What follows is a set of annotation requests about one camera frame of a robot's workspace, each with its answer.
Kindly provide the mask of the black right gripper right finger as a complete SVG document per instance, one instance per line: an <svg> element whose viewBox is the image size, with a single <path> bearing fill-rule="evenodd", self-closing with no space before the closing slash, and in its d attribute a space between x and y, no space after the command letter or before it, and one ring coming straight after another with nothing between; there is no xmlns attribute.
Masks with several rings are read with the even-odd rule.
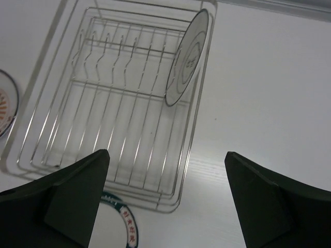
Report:
<svg viewBox="0 0 331 248"><path fill-rule="evenodd" d="M330 192L236 152L225 168L246 247L330 247Z"/></svg>

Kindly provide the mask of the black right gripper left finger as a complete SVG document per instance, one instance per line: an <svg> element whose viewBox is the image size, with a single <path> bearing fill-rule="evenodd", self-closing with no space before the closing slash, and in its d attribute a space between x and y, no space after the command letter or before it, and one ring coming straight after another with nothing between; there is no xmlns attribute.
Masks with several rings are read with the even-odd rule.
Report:
<svg viewBox="0 0 331 248"><path fill-rule="evenodd" d="M88 247L109 161L100 149L1 192L1 247Z"/></svg>

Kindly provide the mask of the plate with orange sunburst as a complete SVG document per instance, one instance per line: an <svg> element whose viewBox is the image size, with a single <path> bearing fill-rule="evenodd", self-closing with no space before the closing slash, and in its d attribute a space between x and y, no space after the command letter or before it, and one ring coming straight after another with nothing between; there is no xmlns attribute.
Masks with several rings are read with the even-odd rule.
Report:
<svg viewBox="0 0 331 248"><path fill-rule="evenodd" d="M15 80L1 69L1 137L11 128L20 103L19 89Z"/></svg>

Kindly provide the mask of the white plate with green rings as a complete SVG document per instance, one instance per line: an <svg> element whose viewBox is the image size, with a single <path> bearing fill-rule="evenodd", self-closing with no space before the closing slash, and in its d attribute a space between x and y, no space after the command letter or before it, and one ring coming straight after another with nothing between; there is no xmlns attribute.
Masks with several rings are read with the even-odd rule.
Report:
<svg viewBox="0 0 331 248"><path fill-rule="evenodd" d="M174 106L182 98L197 74L208 28L209 14L204 8L190 22L175 53L165 89L167 106Z"/></svg>

